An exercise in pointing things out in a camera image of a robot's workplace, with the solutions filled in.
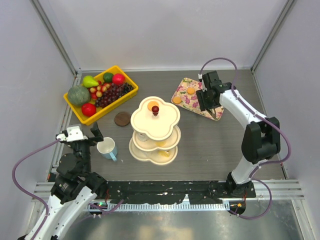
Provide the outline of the cream three-tier cake stand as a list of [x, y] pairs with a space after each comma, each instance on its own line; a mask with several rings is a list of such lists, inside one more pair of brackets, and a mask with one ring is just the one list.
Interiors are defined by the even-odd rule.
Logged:
[[[150, 101], [157, 101], [159, 107], [154, 106], [150, 111]], [[138, 161], [151, 162], [158, 166], [173, 162], [178, 155], [178, 144], [182, 136], [178, 126], [180, 117], [180, 111], [174, 104], [157, 96], [144, 98], [130, 117], [133, 129], [128, 146], [130, 154]], [[140, 141], [139, 133], [145, 134], [148, 140]], [[158, 141], [166, 141], [165, 146], [157, 146]], [[161, 157], [158, 151], [170, 151], [170, 157]]]

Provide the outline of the yellow dome cake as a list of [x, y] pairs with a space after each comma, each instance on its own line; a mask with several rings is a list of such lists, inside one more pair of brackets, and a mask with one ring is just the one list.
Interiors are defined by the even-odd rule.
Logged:
[[165, 141], [165, 140], [164, 140], [164, 141], [157, 141], [155, 144], [156, 144], [158, 147], [163, 147], [163, 146], [166, 145], [166, 141]]

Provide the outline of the yellow swiss roll cake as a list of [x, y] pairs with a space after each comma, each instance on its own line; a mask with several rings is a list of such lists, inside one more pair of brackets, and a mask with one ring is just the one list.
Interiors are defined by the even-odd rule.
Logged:
[[162, 158], [169, 158], [171, 155], [171, 152], [169, 150], [158, 150], [157, 154]]

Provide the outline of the metal serving tongs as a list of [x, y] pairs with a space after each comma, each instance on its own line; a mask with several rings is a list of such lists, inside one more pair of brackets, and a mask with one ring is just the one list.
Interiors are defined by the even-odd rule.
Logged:
[[209, 110], [211, 117], [213, 118], [213, 120], [218, 121], [220, 119], [219, 114], [217, 114], [216, 109], [210, 109]]

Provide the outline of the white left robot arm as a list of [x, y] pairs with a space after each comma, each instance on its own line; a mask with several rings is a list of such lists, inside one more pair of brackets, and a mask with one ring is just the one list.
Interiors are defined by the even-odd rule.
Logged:
[[84, 135], [80, 125], [73, 125], [55, 136], [55, 142], [65, 144], [71, 153], [61, 156], [56, 169], [57, 177], [48, 201], [40, 199], [44, 211], [33, 229], [22, 240], [61, 240], [80, 213], [94, 199], [107, 194], [107, 181], [91, 170], [90, 148], [104, 137], [94, 123], [93, 136]]

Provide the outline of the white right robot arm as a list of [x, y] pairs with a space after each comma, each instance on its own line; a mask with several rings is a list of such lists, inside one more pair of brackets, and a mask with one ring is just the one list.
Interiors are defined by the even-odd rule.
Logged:
[[227, 109], [244, 128], [241, 143], [242, 158], [226, 179], [225, 191], [238, 197], [251, 182], [254, 171], [281, 149], [280, 123], [276, 117], [268, 118], [255, 110], [232, 86], [223, 83], [216, 71], [199, 74], [201, 89], [196, 91], [200, 110], [216, 116], [216, 109]]

